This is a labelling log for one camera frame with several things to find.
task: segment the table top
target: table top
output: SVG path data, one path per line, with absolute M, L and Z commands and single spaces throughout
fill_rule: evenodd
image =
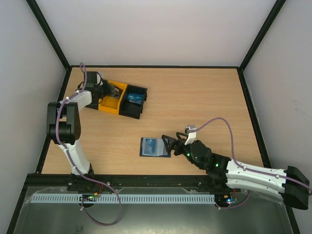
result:
M 80 111 L 80 141 L 95 174 L 204 175 L 205 171 L 182 155 L 171 158 L 139 156 L 141 137 L 175 137 L 184 127 L 200 127 L 214 117 L 231 125 L 237 160 L 263 166 L 236 69 L 213 68 L 87 68 L 102 71 L 104 78 L 148 88 L 140 119 L 84 108 Z M 82 82 L 73 68 L 65 97 Z M 217 120 L 197 133 L 212 152 L 231 156 L 226 124 Z M 51 142 L 43 174 L 70 174 L 62 150 Z

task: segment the wooden surface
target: wooden surface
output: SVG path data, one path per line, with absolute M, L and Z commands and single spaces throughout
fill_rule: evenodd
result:
M 203 175 L 184 156 L 140 157 L 141 137 L 175 137 L 185 125 L 200 127 L 214 117 L 229 121 L 238 160 L 262 166 L 253 127 L 236 69 L 88 68 L 104 78 L 148 88 L 140 120 L 84 108 L 80 112 L 81 143 L 96 174 Z M 73 68 L 65 97 L 83 80 Z M 230 134 L 217 120 L 197 133 L 214 153 L 231 156 Z M 44 174 L 69 174 L 62 150 L 50 144 Z

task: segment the black metal frame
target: black metal frame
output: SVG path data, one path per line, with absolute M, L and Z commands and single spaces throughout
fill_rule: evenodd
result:
M 60 61 L 62 62 L 63 66 L 66 69 L 66 74 L 64 77 L 64 82 L 58 96 L 58 101 L 62 100 L 64 97 L 64 93 L 67 87 L 67 83 L 69 80 L 70 73 L 73 67 L 79 67 L 78 65 L 70 66 L 64 53 L 62 52 L 56 38 L 54 37 L 47 21 L 45 20 L 38 4 L 35 0 L 26 0 L 29 4 L 30 8 L 32 9 L 35 17 L 37 18 L 39 24 L 41 25 L 42 29 L 44 30 L 47 38 L 49 39 L 51 45 L 53 46 L 56 54 L 58 55 Z M 261 41 L 263 40 L 265 34 L 269 30 L 270 26 L 272 25 L 274 19 L 276 18 L 277 14 L 281 10 L 282 6 L 284 5 L 286 0 L 277 0 L 270 11 L 267 19 L 265 20 L 263 26 L 261 27 L 257 37 L 255 38 L 252 46 L 250 47 L 248 53 L 246 54 L 243 62 L 241 63 L 240 67 L 235 66 L 123 66 L 123 65 L 88 65 L 87 67 L 112 67 L 112 68 L 234 68 L 237 69 L 237 73 L 239 76 L 239 80 L 242 86 L 243 94 L 245 97 L 245 101 L 247 104 L 247 108 L 249 111 L 249 115 L 251 118 L 251 122 L 253 125 L 253 130 L 255 133 L 255 137 L 257 140 L 257 144 L 259 146 L 259 151 L 261 154 L 261 159 L 263 161 L 263 165 L 265 167 L 270 168 L 271 163 L 270 159 L 263 141 L 263 137 L 261 134 L 261 130 L 258 124 L 258 120 L 256 117 L 256 113 L 254 111 L 253 103 L 248 91 L 248 87 L 246 84 L 246 80 L 244 77 L 244 70 L 247 67 L 248 63 L 250 62 L 252 56 L 256 52 L 258 46 L 260 45 Z M 70 175 L 42 175 L 41 171 L 44 165 L 44 161 L 48 152 L 48 148 L 50 145 L 50 139 L 46 138 L 42 152 L 40 154 L 39 162 L 36 168 L 35 174 L 29 174 L 26 178 L 25 184 L 19 196 L 19 200 L 17 202 L 14 214 L 12 216 L 12 220 L 7 231 L 8 234 L 13 233 L 20 209 L 22 207 L 23 201 L 25 199 L 26 191 L 29 186 L 68 186 L 68 181 L 70 180 Z M 100 181 L 109 181 L 112 186 L 118 187 L 121 183 L 123 185 L 129 186 L 144 186 L 144 187 L 157 187 L 157 186 L 170 186 L 170 187 L 184 187 L 184 188 L 196 188 L 201 190 L 201 184 L 205 182 L 207 177 L 205 175 L 198 175 L 198 176 L 189 176 L 189 175 L 95 175 L 96 179 Z M 297 222 L 295 220 L 293 210 L 291 207 L 286 207 L 290 223 L 292 226 L 292 230 L 294 234 L 300 234 Z

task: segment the white wall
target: white wall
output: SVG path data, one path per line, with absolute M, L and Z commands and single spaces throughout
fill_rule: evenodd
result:
M 0 233 L 35 172 L 65 70 L 24 0 L 0 1 Z
M 286 1 L 245 70 L 274 167 L 299 168 L 312 184 L 312 1 Z M 295 210 L 311 233 L 312 199 Z
M 275 0 L 37 0 L 70 64 L 239 66 Z

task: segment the gray floor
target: gray floor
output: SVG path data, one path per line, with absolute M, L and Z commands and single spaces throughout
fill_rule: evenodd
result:
M 123 193 L 148 190 L 125 190 Z M 157 193 L 184 193 L 163 189 Z M 89 213 L 98 221 L 111 222 L 117 204 L 95 204 Z M 26 202 L 15 233 L 20 234 L 291 234 L 283 205 L 253 194 L 240 208 L 219 211 L 214 205 L 124 204 L 123 218 L 114 226 L 91 222 L 78 204 L 35 204 Z

